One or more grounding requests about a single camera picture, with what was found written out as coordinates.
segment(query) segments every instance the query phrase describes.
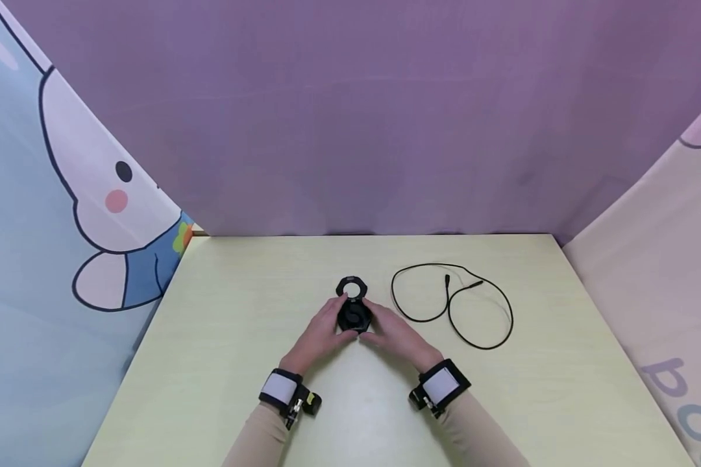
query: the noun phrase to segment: table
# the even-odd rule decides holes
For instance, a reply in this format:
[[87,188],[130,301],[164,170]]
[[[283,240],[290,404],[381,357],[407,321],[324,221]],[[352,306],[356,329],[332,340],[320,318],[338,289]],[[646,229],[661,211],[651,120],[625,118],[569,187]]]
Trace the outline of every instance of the table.
[[[458,364],[472,393],[533,467],[690,466],[674,432],[549,235],[194,237],[96,436],[85,467],[218,467],[267,374],[344,276],[391,306],[401,267],[452,262],[511,300],[503,347],[481,351],[441,318],[414,324]],[[446,271],[406,272],[400,304],[443,307]],[[469,283],[452,274],[452,288]],[[453,305],[468,338],[508,321],[487,287]],[[406,401],[408,366],[353,342],[307,375],[325,402],[291,432],[284,466],[458,465],[430,414]]]

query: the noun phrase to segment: hand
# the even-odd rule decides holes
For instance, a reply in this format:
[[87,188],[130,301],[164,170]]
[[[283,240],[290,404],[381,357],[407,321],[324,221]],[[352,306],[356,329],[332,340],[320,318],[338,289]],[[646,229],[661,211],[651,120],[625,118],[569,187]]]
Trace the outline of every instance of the hand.
[[362,333],[360,335],[362,341],[408,360],[418,373],[425,373],[444,360],[439,350],[426,342],[394,311],[365,298],[363,302],[374,314],[376,333]]
[[346,298],[347,294],[342,294],[327,300],[278,368],[303,376],[318,359],[358,337],[357,331],[350,329],[335,334],[338,313]]

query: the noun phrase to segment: pink cheek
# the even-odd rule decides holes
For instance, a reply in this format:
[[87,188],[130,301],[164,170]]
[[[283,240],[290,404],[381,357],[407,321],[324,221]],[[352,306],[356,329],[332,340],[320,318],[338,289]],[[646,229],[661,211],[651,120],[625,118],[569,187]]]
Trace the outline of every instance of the pink cheek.
[[106,209],[111,213],[119,213],[127,207],[127,193],[122,190],[112,190],[104,200]]

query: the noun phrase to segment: person's right hand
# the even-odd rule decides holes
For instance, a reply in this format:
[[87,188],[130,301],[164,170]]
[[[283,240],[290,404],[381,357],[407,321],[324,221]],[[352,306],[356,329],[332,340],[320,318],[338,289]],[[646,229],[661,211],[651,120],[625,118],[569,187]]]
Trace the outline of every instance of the person's right hand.
[[361,333],[359,339],[408,360],[419,373],[425,373],[444,357],[439,350],[429,344],[394,311],[363,299],[364,304],[374,314],[375,333]]

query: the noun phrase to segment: beige sleeve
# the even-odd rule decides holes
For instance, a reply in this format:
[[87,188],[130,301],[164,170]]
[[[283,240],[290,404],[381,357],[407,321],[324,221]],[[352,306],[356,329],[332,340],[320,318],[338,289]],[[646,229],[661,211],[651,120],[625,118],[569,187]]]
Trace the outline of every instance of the beige sleeve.
[[287,437],[278,410],[261,402],[244,423],[223,467],[277,467]]
[[439,417],[466,466],[529,467],[529,462],[468,390]]

